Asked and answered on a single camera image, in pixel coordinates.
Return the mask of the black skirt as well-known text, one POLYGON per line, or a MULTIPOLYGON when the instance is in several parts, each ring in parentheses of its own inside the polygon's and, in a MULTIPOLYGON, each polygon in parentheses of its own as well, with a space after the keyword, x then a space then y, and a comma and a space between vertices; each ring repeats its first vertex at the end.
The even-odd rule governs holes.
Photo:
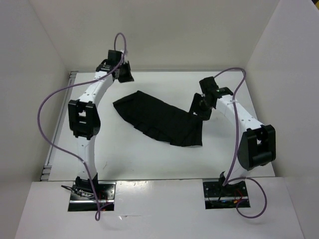
POLYGON ((142 91, 115 102, 122 119, 144 135, 180 147, 202 146, 202 120, 142 91))

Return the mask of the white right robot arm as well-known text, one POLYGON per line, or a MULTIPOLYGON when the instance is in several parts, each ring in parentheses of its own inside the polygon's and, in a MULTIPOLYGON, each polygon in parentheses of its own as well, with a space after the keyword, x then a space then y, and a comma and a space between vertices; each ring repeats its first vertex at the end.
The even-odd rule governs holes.
POLYGON ((245 180, 250 171, 276 159, 276 131, 253 117, 224 87, 194 94, 190 110, 202 120, 209 120, 213 110, 222 113, 235 127, 235 150, 230 168, 221 173, 219 192, 224 196, 236 190, 236 184, 245 180))

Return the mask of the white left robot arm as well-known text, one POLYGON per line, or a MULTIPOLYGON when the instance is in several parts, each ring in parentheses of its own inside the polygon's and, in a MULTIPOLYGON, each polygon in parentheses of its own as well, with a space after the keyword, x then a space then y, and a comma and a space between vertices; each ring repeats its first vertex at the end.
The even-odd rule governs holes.
POLYGON ((94 82, 76 100, 68 103, 69 127, 77 142, 77 155, 81 158, 75 188, 88 199, 99 194, 98 173, 95 166, 94 147, 101 121, 98 104, 115 80, 120 83, 133 82, 129 61, 124 61, 112 74, 112 65, 104 60, 95 72, 94 82))

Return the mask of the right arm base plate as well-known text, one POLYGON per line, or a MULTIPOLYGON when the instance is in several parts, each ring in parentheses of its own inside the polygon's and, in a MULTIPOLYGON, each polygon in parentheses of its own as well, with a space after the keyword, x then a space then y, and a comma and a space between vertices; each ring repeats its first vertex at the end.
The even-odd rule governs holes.
POLYGON ((203 193, 205 208, 210 209, 231 209, 249 208, 250 202, 246 183, 241 181, 234 185, 222 187, 222 182, 219 179, 203 180, 203 193))

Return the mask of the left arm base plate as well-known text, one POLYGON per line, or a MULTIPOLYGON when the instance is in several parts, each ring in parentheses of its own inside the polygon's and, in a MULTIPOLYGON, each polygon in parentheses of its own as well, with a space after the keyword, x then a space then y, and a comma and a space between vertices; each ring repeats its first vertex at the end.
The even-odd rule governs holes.
MULTIPOLYGON (((69 212, 97 211, 97 203, 92 192, 76 189, 75 182, 72 186, 61 185, 61 187, 70 192, 69 212)), ((114 211, 115 192, 116 182, 99 181, 97 198, 101 211, 114 211)))

